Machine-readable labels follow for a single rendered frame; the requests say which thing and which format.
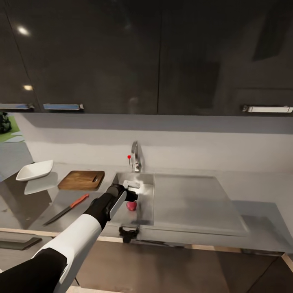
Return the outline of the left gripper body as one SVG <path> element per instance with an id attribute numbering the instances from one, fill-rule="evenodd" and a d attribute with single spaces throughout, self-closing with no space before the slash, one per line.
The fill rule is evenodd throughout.
<path id="1" fill-rule="evenodd" d="M 125 201 L 131 201 L 131 202 L 134 202 L 134 199 L 135 199 L 135 194 L 136 192 L 133 192 L 133 191 L 129 191 L 128 189 L 125 189 L 126 192 L 127 192 L 127 197 L 125 199 Z"/>

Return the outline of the vidalia onion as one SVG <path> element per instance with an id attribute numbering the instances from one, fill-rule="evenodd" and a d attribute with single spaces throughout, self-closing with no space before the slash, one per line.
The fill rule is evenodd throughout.
<path id="1" fill-rule="evenodd" d="M 132 210 L 132 211 L 134 211 L 134 210 L 136 209 L 136 207 L 137 207 L 137 205 L 136 205 L 135 202 L 131 202 L 131 201 L 129 201 L 128 204 L 127 204 L 127 209 L 128 209 L 128 210 Z"/>

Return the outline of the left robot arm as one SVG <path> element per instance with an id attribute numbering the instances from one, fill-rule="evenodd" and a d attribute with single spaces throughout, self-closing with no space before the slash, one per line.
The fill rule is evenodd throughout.
<path id="1" fill-rule="evenodd" d="M 113 184 L 32 259 L 0 273 L 0 293 L 66 293 L 106 223 L 124 201 L 138 199 L 129 188 L 140 189 L 140 184 Z"/>

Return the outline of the cutting board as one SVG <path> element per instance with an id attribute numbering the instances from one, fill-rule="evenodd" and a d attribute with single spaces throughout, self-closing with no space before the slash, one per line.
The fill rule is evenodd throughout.
<path id="1" fill-rule="evenodd" d="M 57 188 L 97 189 L 104 175 L 104 171 L 70 171 Z"/>

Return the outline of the parer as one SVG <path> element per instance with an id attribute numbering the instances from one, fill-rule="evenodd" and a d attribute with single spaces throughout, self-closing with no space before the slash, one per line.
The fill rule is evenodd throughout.
<path id="1" fill-rule="evenodd" d="M 72 203 L 69 207 L 67 207 L 66 209 L 64 209 L 62 212 L 60 212 L 58 215 L 56 215 L 55 217 L 53 217 L 50 221 L 48 221 L 44 225 L 49 224 L 50 222 L 53 222 L 55 219 L 57 219 L 58 217 L 60 217 L 61 215 L 63 215 L 69 209 L 74 208 L 74 206 L 76 206 L 77 204 L 79 204 L 80 202 L 82 202 L 86 197 L 89 197 L 89 195 L 88 194 L 85 194 L 84 196 L 82 196 L 77 201 L 75 201 L 74 203 Z"/>

